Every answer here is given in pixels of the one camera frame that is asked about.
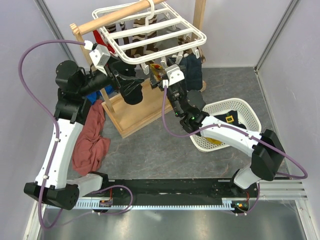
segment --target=wooden frame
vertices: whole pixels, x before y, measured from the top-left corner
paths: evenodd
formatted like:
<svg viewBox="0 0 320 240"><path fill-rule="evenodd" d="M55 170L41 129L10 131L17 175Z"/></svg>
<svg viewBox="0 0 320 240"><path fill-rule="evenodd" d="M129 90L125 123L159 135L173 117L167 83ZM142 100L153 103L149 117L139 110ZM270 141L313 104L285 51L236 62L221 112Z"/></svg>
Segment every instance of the wooden frame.
<svg viewBox="0 0 320 240"><path fill-rule="evenodd" d="M153 0L154 4L159 4L165 0ZM204 22L206 0L196 0L194 7L193 25L199 30L202 29ZM98 28L106 26L110 23L118 21L122 18L133 15L144 9L150 7L150 3L147 0L139 1L128 7L122 8L118 11L112 12L108 15L104 15L92 21L89 21L83 25L76 26L74 23L70 25L71 30L79 42L84 42L83 35L90 33ZM92 60L89 56L89 51L81 46L82 53L89 64L92 65ZM203 82L202 91L206 88L206 83ZM129 105L125 103L120 94L109 99L106 90L100 90L104 102L102 106L116 129L119 131L123 138L133 134L149 123L153 122L161 116L161 108L163 101L163 92L160 89L151 89L149 80L146 80L142 84L143 100L139 104ZM166 101L165 112L172 110L169 101Z"/></svg>

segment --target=perforated basket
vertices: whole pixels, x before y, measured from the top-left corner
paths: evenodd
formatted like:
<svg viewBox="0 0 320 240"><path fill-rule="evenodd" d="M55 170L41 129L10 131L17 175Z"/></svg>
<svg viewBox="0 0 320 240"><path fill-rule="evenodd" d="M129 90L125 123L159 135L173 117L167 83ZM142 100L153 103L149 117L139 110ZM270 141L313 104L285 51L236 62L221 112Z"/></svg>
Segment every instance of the perforated basket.
<svg viewBox="0 0 320 240"><path fill-rule="evenodd" d="M240 98L229 98L222 101L207 104L203 111L209 113L211 116L226 114L227 112L235 110L238 112L238 121L244 124L248 130L261 132L261 123L250 105ZM191 140L196 148L201 152L211 152L218 149L229 147L225 143L219 145L209 142L203 136L192 135Z"/></svg>

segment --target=wooden board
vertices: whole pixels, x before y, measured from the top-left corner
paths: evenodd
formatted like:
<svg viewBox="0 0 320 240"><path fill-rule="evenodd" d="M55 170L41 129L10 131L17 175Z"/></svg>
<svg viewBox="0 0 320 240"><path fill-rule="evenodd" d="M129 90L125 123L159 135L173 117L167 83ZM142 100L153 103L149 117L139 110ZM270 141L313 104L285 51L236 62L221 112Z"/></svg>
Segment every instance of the wooden board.
<svg viewBox="0 0 320 240"><path fill-rule="evenodd" d="M201 91L206 89L206 83L202 82ZM151 89L149 80L142 83L143 100L136 105L127 104L120 94L110 99L115 113L111 113L103 102L103 109L106 111L111 121L119 131L122 138L126 138L144 126L152 123L162 115L162 102L164 92L159 88ZM172 110L166 99L165 113Z"/></svg>

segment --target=white wall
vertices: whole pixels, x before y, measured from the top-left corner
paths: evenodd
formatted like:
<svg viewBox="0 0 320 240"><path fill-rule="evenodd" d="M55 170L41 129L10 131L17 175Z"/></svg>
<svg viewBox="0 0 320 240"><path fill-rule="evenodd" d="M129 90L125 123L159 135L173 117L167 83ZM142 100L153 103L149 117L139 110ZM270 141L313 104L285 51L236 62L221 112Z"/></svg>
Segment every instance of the white wall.
<svg viewBox="0 0 320 240"><path fill-rule="evenodd" d="M0 23L0 238L20 240L33 204L24 186L35 180L43 164L53 124L20 83L18 61L31 45L54 36L30 0L2 0ZM51 44L25 59L27 84L52 112L57 101L56 66L66 58L59 45Z"/></svg>
<svg viewBox="0 0 320 240"><path fill-rule="evenodd" d="M45 0L65 39L74 39L69 27L91 21L98 8L134 0ZM167 0L182 17L193 22L195 0ZM207 0L203 32L205 67L255 66L290 0ZM91 33L84 36L93 40ZM79 46L71 46L78 64L86 66Z"/></svg>
<svg viewBox="0 0 320 240"><path fill-rule="evenodd" d="M319 22L319 0L300 1L260 76L284 149L309 173L303 183L320 227Z"/></svg>

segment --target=crumpled cloth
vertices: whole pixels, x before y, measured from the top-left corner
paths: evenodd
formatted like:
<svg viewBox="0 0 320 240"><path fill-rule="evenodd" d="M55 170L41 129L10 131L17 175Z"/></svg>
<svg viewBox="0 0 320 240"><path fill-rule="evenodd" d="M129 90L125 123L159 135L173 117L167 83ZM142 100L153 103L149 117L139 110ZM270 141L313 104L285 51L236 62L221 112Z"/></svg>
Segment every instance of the crumpled cloth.
<svg viewBox="0 0 320 240"><path fill-rule="evenodd" d="M100 135L106 120L101 103L99 99L91 106L73 149L72 168L82 176L97 171L109 150L110 139Z"/></svg>

